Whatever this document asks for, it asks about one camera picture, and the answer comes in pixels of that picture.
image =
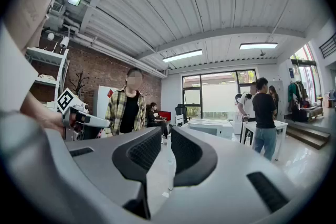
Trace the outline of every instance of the red sticker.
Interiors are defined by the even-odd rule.
[[[109,98],[111,98],[112,95],[113,95],[113,91],[110,90],[109,93],[107,94],[107,96],[108,96]]]

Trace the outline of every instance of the plaid shirt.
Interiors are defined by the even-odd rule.
[[[137,91],[139,111],[134,120],[134,131],[145,127],[146,102],[145,97]],[[107,136],[119,135],[120,125],[126,108],[127,96],[125,87],[113,93],[107,106],[105,119],[112,122],[111,128],[105,128]]]

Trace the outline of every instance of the person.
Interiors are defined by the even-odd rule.
[[[250,92],[243,93],[238,103],[238,110],[243,115],[243,117],[249,116],[248,118],[249,122],[256,121],[256,116],[255,116],[255,113],[253,110],[253,104],[252,104],[253,98],[256,94],[257,94],[257,85],[255,82],[253,82],[250,86]],[[240,142],[241,142],[242,134],[243,134],[243,125],[241,126],[242,127],[240,131]],[[251,135],[250,145],[252,145],[252,138],[253,138],[253,134]]]
[[[142,71],[131,68],[126,75],[125,86],[112,94],[105,116],[112,122],[110,128],[105,128],[107,136],[130,133],[145,127],[146,102],[139,92],[142,79]]]
[[[260,153],[265,147],[264,157],[272,160],[277,143],[277,131],[274,120],[277,114],[273,97],[267,94],[268,81],[265,78],[257,80],[259,93],[253,99],[253,109],[256,115],[257,128],[255,133],[255,151]]]
[[[2,93],[8,94],[7,100],[15,102],[2,102],[2,111],[20,110],[21,113],[34,118],[42,127],[51,128],[64,133],[61,113],[54,112],[43,106],[30,92],[29,88],[37,77],[33,67],[25,64],[24,54],[28,47],[38,47],[43,25],[48,18],[48,13],[54,0],[12,0],[1,22],[1,68],[13,70],[12,75],[2,78]],[[24,66],[21,71],[17,65]],[[22,76],[23,81],[11,80],[10,77]],[[13,89],[21,89],[24,93],[14,94]],[[75,115],[71,116],[74,124]]]
[[[167,130],[167,120],[162,118],[159,113],[157,112],[157,105],[156,103],[151,103],[151,109],[148,112],[148,124],[147,127],[161,127],[162,134],[167,139],[168,137],[168,130]]]
[[[277,108],[277,114],[274,115],[275,119],[277,119],[278,112],[279,112],[279,95],[277,94],[277,91],[276,91],[276,89],[275,89],[275,87],[273,85],[271,85],[268,88],[268,91],[269,91],[269,94],[273,97],[275,106]]]

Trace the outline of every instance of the step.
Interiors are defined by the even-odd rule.
[[[286,134],[296,138],[297,140],[304,142],[305,144],[320,150],[327,142],[321,139],[316,139],[314,137],[302,134],[294,129],[287,128]]]
[[[298,132],[301,132],[303,134],[306,134],[308,136],[311,136],[311,137],[314,137],[314,138],[317,138],[317,139],[328,141],[329,138],[330,138],[330,134],[323,133],[323,132],[320,132],[320,131],[317,131],[317,130],[313,130],[311,128],[303,127],[303,126],[296,125],[296,124],[288,124],[288,126],[291,129],[294,129]]]

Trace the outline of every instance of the wooden step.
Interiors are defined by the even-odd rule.
[[[321,139],[317,139],[301,132],[298,132],[290,127],[287,128],[286,134],[296,138],[297,140],[304,142],[305,144],[320,150],[327,142]]]
[[[302,134],[305,134],[307,136],[311,136],[314,137],[316,139],[320,139],[320,140],[324,140],[324,141],[328,141],[330,138],[330,134],[327,133],[323,133],[317,130],[313,130],[307,127],[303,127],[300,125],[293,125],[293,124],[288,124],[288,127],[291,129],[294,129],[295,131],[298,131]]]

